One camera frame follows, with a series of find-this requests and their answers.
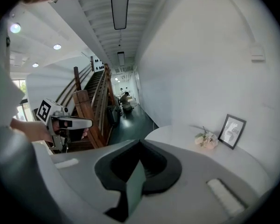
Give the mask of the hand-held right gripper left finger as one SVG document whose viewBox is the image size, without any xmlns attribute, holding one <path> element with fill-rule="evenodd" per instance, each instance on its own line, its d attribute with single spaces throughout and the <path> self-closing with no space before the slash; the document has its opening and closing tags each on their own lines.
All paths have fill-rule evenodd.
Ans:
<svg viewBox="0 0 280 224">
<path fill-rule="evenodd" d="M 106 189 L 98 178 L 96 166 L 138 143 L 127 140 L 100 149 L 49 155 L 45 146 L 34 145 L 36 166 L 48 195 L 42 202 L 41 216 L 48 224 L 117 224 L 106 213 L 117 210 L 121 191 Z"/>
</svg>

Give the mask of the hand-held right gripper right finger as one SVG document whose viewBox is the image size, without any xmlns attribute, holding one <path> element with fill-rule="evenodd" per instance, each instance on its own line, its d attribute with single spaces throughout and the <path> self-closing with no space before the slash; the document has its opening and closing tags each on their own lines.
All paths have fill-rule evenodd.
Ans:
<svg viewBox="0 0 280 224">
<path fill-rule="evenodd" d="M 257 193 L 240 177 L 211 158 L 186 149 L 152 141 L 182 164 L 179 180 L 166 192 L 143 196 L 130 216 L 132 224 L 220 224 L 229 216 L 211 192 L 207 181 L 219 179 L 247 207 Z"/>
</svg>

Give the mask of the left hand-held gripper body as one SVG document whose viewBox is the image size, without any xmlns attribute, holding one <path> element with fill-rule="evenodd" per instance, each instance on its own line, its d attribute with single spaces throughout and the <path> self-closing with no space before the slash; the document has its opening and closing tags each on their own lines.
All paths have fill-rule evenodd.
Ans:
<svg viewBox="0 0 280 224">
<path fill-rule="evenodd" d="M 80 141 L 84 134 L 82 121 L 70 115 L 67 107 L 51 99 L 43 99 L 36 117 L 45 124 L 52 142 L 49 149 L 53 152 L 66 152 L 68 144 Z"/>
</svg>

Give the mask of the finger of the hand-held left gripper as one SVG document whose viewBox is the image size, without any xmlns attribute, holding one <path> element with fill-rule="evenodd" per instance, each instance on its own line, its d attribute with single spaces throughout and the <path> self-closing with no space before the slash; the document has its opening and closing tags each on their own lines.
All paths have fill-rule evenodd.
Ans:
<svg viewBox="0 0 280 224">
<path fill-rule="evenodd" d="M 73 129 L 86 129 L 92 127 L 92 120 L 86 118 L 72 118 L 72 128 Z"/>
</svg>

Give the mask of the person's left hand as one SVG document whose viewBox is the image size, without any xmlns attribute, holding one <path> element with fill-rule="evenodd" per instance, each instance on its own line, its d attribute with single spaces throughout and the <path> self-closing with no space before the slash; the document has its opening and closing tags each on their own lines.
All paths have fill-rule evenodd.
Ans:
<svg viewBox="0 0 280 224">
<path fill-rule="evenodd" d="M 35 122 L 26 122 L 24 123 L 24 133 L 26 136 L 32 141 L 48 141 L 48 142 L 53 142 L 52 140 L 52 135 L 46 128 L 46 126 L 40 122 L 40 121 L 35 121 Z M 61 129 L 59 127 L 59 122 L 54 121 L 53 123 L 53 130 L 57 134 Z M 87 132 L 89 131 L 89 128 L 84 129 L 81 139 L 87 136 Z"/>
</svg>

